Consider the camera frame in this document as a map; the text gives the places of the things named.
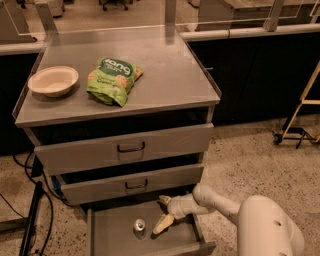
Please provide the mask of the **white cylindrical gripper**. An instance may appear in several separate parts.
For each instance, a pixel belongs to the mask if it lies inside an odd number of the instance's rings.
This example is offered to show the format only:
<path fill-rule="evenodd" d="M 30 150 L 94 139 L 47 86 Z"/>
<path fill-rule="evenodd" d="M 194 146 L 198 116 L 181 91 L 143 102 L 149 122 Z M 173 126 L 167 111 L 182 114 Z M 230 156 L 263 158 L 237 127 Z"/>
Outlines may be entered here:
<path fill-rule="evenodd" d="M 170 197 L 160 195 L 159 200 L 164 205 L 167 205 L 169 214 L 163 214 L 153 228 L 152 233 L 155 235 L 160 234 L 166 228 L 174 223 L 176 220 L 182 219 L 189 214 L 207 214 L 208 209 L 200 206 L 194 199 L 192 194 L 184 196 Z"/>

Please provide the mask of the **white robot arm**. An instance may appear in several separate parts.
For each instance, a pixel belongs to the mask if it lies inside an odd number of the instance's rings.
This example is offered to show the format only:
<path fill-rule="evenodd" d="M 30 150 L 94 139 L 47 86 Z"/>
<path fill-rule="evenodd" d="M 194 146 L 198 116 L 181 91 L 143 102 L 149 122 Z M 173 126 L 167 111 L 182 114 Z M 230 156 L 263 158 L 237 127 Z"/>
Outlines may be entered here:
<path fill-rule="evenodd" d="M 236 203 L 198 183 L 183 196 L 159 196 L 168 213 L 153 228 L 155 235 L 175 220 L 189 214 L 204 215 L 218 211 L 237 227 L 238 256 L 302 256 L 305 242 L 302 231 L 273 200 L 261 195 Z"/>

